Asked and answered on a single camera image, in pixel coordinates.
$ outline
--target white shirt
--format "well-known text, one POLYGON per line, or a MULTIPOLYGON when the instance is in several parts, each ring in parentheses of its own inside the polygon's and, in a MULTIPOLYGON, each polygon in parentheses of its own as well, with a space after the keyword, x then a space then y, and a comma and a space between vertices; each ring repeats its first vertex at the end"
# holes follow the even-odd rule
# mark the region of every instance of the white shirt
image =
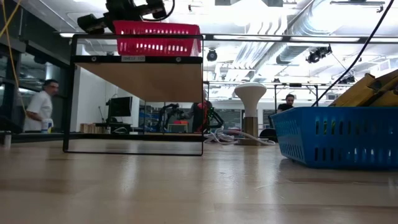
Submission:
MULTIPOLYGON (((26 110, 37 113, 43 119, 51 119, 51 96, 45 91, 41 91, 32 97, 26 110)), ((28 117, 25 118, 24 131, 40 131, 41 129, 42 123, 40 121, 35 121, 28 117)))

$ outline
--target white wall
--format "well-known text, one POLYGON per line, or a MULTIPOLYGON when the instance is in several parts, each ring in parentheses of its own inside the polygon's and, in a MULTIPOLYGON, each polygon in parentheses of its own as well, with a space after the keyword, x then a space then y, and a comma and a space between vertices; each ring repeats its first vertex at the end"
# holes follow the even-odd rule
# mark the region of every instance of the white wall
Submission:
MULTIPOLYGON (((77 49, 78 55, 89 55, 83 45, 77 49)), ((81 123, 100 123, 102 111, 103 118, 108 117, 106 102, 111 97, 133 96, 130 93, 118 88, 95 74, 78 67, 75 72, 73 83, 73 103, 70 131, 79 131, 81 123)), ((132 116, 123 118, 125 123, 138 126, 139 98, 133 96, 132 116)))

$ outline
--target man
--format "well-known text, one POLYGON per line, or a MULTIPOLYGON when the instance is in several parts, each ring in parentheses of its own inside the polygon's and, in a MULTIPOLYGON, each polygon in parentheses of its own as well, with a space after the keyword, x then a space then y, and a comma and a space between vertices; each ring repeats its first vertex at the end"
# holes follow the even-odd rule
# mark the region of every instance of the man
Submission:
POLYGON ((51 97, 58 93, 58 82, 50 79, 44 81, 43 90, 34 95, 26 109, 24 131, 40 131, 42 120, 51 119, 51 97))
MULTIPOLYGON (((206 99, 205 90, 203 90, 203 99, 206 99)), ((190 111, 184 114, 181 119, 191 119, 193 117, 192 132, 201 133, 206 129, 207 112, 211 107, 213 107, 213 105, 207 100, 204 100, 202 103, 194 103, 190 111)))
POLYGON ((285 110, 293 108, 293 103, 294 103, 294 95, 288 94, 286 96, 286 103, 282 103, 281 105, 279 105, 276 113, 280 113, 285 110))

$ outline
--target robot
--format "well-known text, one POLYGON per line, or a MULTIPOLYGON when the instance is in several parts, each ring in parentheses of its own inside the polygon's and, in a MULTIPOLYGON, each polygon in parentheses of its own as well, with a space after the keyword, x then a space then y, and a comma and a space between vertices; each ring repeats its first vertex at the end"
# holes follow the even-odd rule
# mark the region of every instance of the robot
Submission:
MULTIPOLYGON (((198 105, 201 109, 204 110, 204 119, 203 119, 203 124, 200 127, 200 130, 203 131, 204 133, 210 132, 211 128, 220 128, 224 125, 223 119, 218 115, 218 113, 215 111, 215 109, 212 108, 207 108, 205 103, 200 103, 198 105), (211 121, 216 121, 216 124, 210 125, 211 121)), ((183 118, 184 112, 180 110, 178 103, 177 104, 169 104, 159 111, 159 120, 156 124, 156 132, 162 132, 163 130, 167 130, 167 126, 169 124, 169 120, 172 116, 175 116, 177 119, 182 119, 183 118), (166 110, 171 108, 170 111, 167 112, 167 117, 166 120, 163 123, 163 117, 164 114, 166 113, 166 110)))
POLYGON ((173 13, 173 6, 166 14, 162 0, 146 0, 147 4, 136 6, 134 0, 106 0, 108 12, 104 17, 97 19, 93 14, 82 16, 77 19, 77 23, 88 34, 104 34, 105 28, 109 28, 115 33, 113 21, 162 21, 173 13), (144 15, 152 14, 154 19, 144 19, 144 15))

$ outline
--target ceiling light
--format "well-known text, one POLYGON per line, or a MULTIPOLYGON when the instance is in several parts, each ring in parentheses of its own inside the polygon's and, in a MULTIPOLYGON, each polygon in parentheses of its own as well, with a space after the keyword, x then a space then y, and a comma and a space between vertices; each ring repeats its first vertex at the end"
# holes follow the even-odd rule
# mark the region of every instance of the ceiling light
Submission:
POLYGON ((391 37, 373 37, 371 39, 372 42, 382 42, 382 43, 398 43, 398 37, 391 38, 391 37))
POLYGON ((357 42, 359 41, 359 38, 357 37, 291 37, 291 41, 296 41, 296 42, 357 42))
POLYGON ((88 3, 95 3, 95 4, 98 4, 98 2, 100 2, 100 3, 105 3, 105 0, 73 0, 73 1, 75 1, 75 2, 88 2, 88 3))
POLYGON ((272 36, 256 36, 256 35, 214 35, 215 40, 269 40, 278 41, 282 40, 282 37, 272 37, 272 36))
POLYGON ((61 37, 72 38, 74 33, 60 33, 61 37))

